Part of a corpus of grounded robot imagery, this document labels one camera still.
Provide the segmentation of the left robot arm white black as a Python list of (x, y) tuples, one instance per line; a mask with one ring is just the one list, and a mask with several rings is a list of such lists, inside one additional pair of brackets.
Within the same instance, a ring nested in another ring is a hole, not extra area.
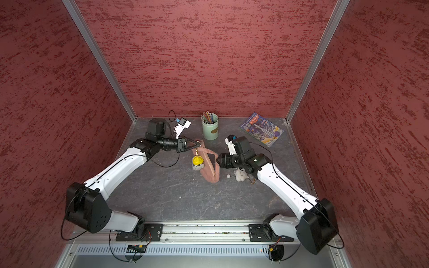
[(176, 120), (170, 128), (162, 118), (149, 121), (144, 138), (134, 141), (111, 165), (85, 183), (71, 184), (66, 193), (64, 220), (89, 233), (121, 231), (135, 240), (146, 234), (145, 220), (131, 212), (112, 210), (107, 200), (114, 190), (137, 168), (143, 166), (161, 150), (177, 154), (197, 149), (200, 142), (181, 137), (191, 122), (185, 118)]

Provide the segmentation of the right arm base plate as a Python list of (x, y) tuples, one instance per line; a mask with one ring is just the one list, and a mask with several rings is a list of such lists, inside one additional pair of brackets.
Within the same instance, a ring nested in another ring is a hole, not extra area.
[(267, 224), (249, 224), (251, 242), (293, 242), (294, 238), (276, 235)]

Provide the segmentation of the white fluffy sheep charm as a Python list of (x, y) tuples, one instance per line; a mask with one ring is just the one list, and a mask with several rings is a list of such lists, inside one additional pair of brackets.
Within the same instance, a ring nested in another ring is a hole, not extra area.
[(234, 169), (233, 172), (231, 174), (227, 174), (226, 177), (228, 179), (235, 178), (237, 182), (244, 182), (250, 178), (245, 171), (240, 169)]

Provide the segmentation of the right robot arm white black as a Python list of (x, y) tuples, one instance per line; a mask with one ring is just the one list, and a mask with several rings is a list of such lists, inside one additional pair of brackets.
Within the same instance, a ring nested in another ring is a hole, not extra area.
[(220, 154), (216, 159), (220, 168), (234, 168), (252, 175), (268, 186), (295, 214), (294, 221), (279, 214), (268, 222), (275, 235), (298, 240), (314, 255), (339, 235), (335, 208), (329, 200), (317, 199), (297, 186), (276, 167), (272, 156), (256, 154), (246, 137), (230, 135), (225, 144), (228, 153)]

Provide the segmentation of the yellow blue plush charm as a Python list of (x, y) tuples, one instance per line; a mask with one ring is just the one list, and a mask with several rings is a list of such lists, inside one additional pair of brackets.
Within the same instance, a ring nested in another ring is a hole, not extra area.
[(192, 169), (201, 170), (204, 168), (204, 158), (200, 155), (195, 155), (192, 159)]

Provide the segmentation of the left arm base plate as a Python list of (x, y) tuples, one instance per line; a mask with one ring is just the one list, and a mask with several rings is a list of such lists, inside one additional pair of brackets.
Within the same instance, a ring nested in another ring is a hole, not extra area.
[(118, 242), (159, 242), (164, 225), (161, 223), (144, 223), (136, 226), (131, 232), (118, 231), (115, 240)]

